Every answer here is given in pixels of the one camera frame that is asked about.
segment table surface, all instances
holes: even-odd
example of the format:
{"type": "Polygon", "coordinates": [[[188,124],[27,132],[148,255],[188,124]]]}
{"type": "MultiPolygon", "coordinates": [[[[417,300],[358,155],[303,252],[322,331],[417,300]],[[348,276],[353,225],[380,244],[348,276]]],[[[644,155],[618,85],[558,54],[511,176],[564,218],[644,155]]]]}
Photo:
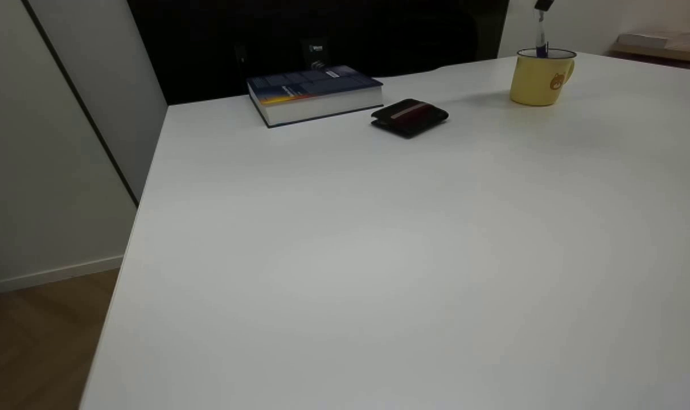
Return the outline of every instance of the table surface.
{"type": "Polygon", "coordinates": [[[690,71],[386,78],[451,115],[171,106],[83,408],[690,408],[690,71]]]}

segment wallet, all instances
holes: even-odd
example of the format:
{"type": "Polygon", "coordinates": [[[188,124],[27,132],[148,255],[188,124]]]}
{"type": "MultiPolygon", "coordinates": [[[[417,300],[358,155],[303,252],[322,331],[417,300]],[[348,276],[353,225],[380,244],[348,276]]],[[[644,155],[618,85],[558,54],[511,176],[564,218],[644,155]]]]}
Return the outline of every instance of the wallet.
{"type": "Polygon", "coordinates": [[[409,140],[440,124],[449,118],[449,114],[423,101],[405,99],[379,109],[371,117],[375,117],[371,122],[374,126],[409,140]]]}

